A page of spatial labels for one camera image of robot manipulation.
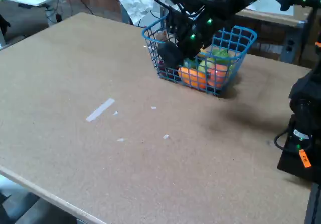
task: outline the orange label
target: orange label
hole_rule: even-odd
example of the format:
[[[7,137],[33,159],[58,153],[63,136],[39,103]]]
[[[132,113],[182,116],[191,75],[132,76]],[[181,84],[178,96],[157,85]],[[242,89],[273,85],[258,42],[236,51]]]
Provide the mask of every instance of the orange label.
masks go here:
[[[306,152],[304,150],[299,150],[299,155],[301,157],[301,160],[303,162],[303,165],[305,166],[305,168],[311,167],[311,163],[309,158],[306,155]]]

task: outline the green vegetable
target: green vegetable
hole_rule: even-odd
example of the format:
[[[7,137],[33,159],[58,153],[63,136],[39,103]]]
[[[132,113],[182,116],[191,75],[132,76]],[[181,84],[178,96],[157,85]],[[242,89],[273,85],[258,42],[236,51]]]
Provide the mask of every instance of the green vegetable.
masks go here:
[[[233,60],[230,60],[230,55],[228,54],[226,49],[213,49],[212,55],[217,57],[215,58],[215,63],[219,65],[229,66],[229,71],[233,71],[234,64]]]
[[[184,59],[184,67],[189,69],[197,69],[198,62],[197,60]]]

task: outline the gray floor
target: gray floor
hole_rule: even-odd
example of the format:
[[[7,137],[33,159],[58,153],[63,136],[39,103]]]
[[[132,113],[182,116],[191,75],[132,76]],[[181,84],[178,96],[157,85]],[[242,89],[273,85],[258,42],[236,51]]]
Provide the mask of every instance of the gray floor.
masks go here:
[[[65,19],[71,15],[71,8],[73,14],[78,12],[89,13],[80,1],[69,4],[67,1],[60,0],[57,11]],[[121,21],[120,13],[94,7],[90,8],[94,11],[95,15]],[[6,41],[17,36],[28,37],[48,27],[45,8],[32,7],[31,9],[25,9],[18,7],[18,3],[15,2],[0,1],[0,14],[11,24],[5,35]]]
[[[70,17],[71,7],[73,14],[78,12],[89,12],[81,2],[73,2],[71,5],[67,1],[60,0],[58,12],[63,19]],[[92,8],[95,15],[121,21],[120,13],[105,11],[104,9]],[[48,27],[45,8],[32,7],[25,9],[18,7],[17,3],[0,1],[0,14],[11,24],[5,35],[5,40],[9,41],[18,36],[28,37]],[[26,196],[26,193],[14,194],[3,203],[7,213],[15,209],[15,206]],[[17,224],[61,224],[74,223],[70,216],[48,202],[40,199],[29,209]]]

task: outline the wooden table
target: wooden table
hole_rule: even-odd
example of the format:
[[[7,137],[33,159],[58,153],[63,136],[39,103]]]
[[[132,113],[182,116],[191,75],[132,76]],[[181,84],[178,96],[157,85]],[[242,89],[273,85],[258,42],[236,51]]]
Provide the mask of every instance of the wooden table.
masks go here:
[[[158,79],[143,45],[78,14],[1,51],[0,174],[88,223],[303,223],[272,139],[308,70],[248,55],[218,99]]]
[[[254,18],[257,20],[262,20],[266,22],[273,22],[281,25],[286,25],[290,27],[300,27],[300,25],[304,24],[310,13],[312,12],[311,7],[302,6],[294,6],[294,15],[282,15],[282,14],[273,14],[273,13],[265,13],[253,11],[250,9],[241,10],[238,15],[243,17]]]
[[[294,16],[288,16],[244,9],[237,15],[281,25],[286,35],[279,60],[293,63],[297,52],[300,51],[299,55],[301,56],[304,51],[312,23],[315,21],[316,10],[311,7],[294,6]]]

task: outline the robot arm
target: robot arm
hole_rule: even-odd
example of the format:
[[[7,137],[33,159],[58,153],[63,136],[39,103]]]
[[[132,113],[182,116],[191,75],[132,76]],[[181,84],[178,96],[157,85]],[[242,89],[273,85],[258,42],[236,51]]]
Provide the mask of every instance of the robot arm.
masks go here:
[[[176,46],[163,44],[158,53],[168,67],[175,68],[184,58],[194,58],[201,48],[208,47],[218,30],[229,26],[235,14],[256,0],[171,0],[179,6],[180,11],[156,1],[169,10],[167,29],[178,40]],[[282,11],[288,10],[293,4],[321,7],[320,0],[277,1]]]

